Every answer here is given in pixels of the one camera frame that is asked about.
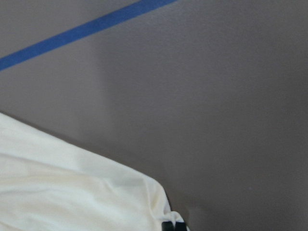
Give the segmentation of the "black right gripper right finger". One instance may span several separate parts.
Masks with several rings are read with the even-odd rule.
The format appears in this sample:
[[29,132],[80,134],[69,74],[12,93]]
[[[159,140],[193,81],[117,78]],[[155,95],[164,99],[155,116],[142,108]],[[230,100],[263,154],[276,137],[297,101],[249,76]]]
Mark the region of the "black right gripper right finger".
[[185,222],[176,222],[175,231],[187,231],[187,225]]

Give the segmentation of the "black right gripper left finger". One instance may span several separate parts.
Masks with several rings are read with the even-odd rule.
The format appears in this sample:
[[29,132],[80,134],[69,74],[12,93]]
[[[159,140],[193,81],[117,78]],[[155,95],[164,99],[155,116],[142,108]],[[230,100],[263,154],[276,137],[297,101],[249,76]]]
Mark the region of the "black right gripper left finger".
[[162,231],[174,231],[174,225],[171,221],[162,222]]

